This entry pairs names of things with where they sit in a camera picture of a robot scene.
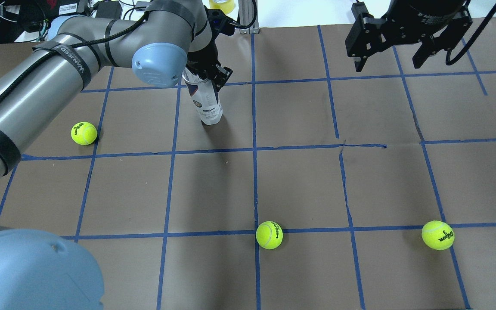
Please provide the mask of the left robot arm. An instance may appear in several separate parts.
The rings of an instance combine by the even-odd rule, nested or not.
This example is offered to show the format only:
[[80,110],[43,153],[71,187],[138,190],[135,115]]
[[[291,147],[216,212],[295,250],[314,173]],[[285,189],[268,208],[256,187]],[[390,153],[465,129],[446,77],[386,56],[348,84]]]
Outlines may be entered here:
[[[136,22],[58,17],[49,40],[0,79],[0,178],[106,65],[144,83],[175,86],[185,68],[223,87],[216,57],[227,16],[200,0],[152,0]],[[104,279],[87,249],[50,232],[0,227],[0,310],[102,310]]]

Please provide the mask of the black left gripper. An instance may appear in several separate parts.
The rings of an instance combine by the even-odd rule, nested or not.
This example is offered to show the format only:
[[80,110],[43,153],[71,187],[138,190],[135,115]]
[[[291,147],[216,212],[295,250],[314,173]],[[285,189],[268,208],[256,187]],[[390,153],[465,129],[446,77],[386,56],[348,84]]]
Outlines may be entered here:
[[211,30],[209,43],[199,51],[187,53],[186,68],[189,72],[205,80],[209,79],[216,91],[221,90],[233,74],[233,70],[222,66],[218,60],[215,39],[220,35],[232,36],[235,33],[234,20],[220,9],[206,9],[208,28]]

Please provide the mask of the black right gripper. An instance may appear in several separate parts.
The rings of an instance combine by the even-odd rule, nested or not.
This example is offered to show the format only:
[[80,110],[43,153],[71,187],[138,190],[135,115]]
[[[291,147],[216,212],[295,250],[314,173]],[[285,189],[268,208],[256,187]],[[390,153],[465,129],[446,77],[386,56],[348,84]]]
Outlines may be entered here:
[[455,49],[472,24],[466,0],[392,0],[380,18],[357,0],[351,12],[356,20],[346,38],[346,52],[354,58],[356,72],[362,72],[376,53],[416,43],[421,45],[412,63],[419,69],[438,51]]

